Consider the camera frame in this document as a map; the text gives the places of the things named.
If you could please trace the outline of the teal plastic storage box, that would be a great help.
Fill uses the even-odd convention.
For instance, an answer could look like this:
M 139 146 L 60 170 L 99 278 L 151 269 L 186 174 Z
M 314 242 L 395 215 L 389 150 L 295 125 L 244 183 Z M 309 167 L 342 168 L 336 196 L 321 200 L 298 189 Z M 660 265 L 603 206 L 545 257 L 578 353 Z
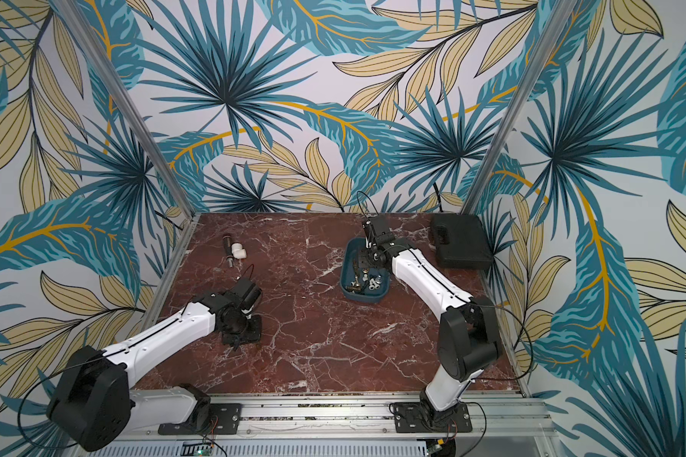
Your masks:
M 364 304 L 377 304 L 389 291 L 388 270 L 374 267 L 368 257 L 366 240 L 351 239 L 346 247 L 339 286 L 344 296 Z

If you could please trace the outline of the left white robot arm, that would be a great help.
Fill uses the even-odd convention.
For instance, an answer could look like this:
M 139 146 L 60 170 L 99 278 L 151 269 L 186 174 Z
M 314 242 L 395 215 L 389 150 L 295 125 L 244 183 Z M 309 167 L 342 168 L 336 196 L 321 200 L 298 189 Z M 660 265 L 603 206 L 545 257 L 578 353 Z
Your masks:
M 127 340 L 106 348 L 77 350 L 51 395 L 47 417 L 84 451 L 99 451 L 126 430 L 167 428 L 206 433 L 215 422 L 211 399 L 184 384 L 141 392 L 136 383 L 193 342 L 218 333 L 236 350 L 261 338 L 253 308 L 262 291 L 241 277 L 226 291 L 194 297 L 179 312 Z

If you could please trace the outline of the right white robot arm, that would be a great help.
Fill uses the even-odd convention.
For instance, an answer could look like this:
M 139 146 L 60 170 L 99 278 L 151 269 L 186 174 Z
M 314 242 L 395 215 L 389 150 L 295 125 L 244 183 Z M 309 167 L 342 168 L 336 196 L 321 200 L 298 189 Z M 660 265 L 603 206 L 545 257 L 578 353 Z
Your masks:
M 397 238 L 384 216 L 368 217 L 362 227 L 369 263 L 412 289 L 438 320 L 439 368 L 420 403 L 428 415 L 440 417 L 503 354 L 495 305 L 457 287 L 408 240 Z

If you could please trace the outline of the white pipe elbow fitting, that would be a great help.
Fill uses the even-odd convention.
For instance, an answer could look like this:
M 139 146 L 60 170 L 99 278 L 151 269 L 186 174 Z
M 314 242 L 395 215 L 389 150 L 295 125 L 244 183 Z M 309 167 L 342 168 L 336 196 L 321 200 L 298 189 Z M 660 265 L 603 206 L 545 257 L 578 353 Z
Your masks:
M 232 244 L 232 257 L 234 259 L 246 259 L 248 257 L 247 251 L 244 249 L 243 245 L 240 243 Z

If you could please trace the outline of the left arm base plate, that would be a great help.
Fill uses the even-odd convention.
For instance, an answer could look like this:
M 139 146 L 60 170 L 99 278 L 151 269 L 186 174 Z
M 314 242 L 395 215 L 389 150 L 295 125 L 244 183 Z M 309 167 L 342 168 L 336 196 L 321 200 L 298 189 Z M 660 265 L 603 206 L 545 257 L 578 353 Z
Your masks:
M 240 423 L 242 405 L 238 403 L 211 403 L 196 407 L 183 423 L 161 424 L 160 435 L 236 435 Z

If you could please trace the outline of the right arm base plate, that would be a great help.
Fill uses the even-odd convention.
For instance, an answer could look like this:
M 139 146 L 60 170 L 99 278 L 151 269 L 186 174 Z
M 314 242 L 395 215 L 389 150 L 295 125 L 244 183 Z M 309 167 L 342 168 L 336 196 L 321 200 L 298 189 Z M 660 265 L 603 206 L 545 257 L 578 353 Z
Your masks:
M 467 433 L 473 430 L 468 407 L 457 403 L 445 411 L 435 411 L 422 402 L 388 405 L 397 433 Z

